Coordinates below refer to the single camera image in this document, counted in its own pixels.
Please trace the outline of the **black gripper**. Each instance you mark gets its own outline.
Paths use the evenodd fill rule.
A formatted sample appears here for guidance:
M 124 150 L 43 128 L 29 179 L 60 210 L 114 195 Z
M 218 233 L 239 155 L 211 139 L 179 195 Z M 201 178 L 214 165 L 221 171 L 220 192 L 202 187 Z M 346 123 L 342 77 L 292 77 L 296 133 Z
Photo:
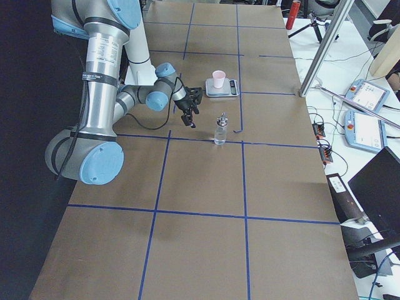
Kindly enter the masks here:
M 193 122 L 192 114 L 199 114 L 198 105 L 195 105 L 189 98 L 189 95 L 185 89 L 185 95 L 179 99 L 174 101 L 176 106 L 182 111 L 181 119 L 185 126 L 189 126 L 190 128 L 196 128 L 196 125 Z

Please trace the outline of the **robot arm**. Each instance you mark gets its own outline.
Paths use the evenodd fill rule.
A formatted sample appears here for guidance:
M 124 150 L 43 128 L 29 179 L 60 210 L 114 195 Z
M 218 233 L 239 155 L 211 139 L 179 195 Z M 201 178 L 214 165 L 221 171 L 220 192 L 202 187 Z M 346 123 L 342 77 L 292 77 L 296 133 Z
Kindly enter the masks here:
M 168 62 L 152 65 L 139 1 L 53 1 L 51 7 L 56 33 L 87 40 L 78 122 L 45 152 L 56 176 L 112 181 L 124 162 L 113 125 L 137 104 L 161 111 L 174 103 L 183 123 L 194 126 L 202 89 L 185 86 Z

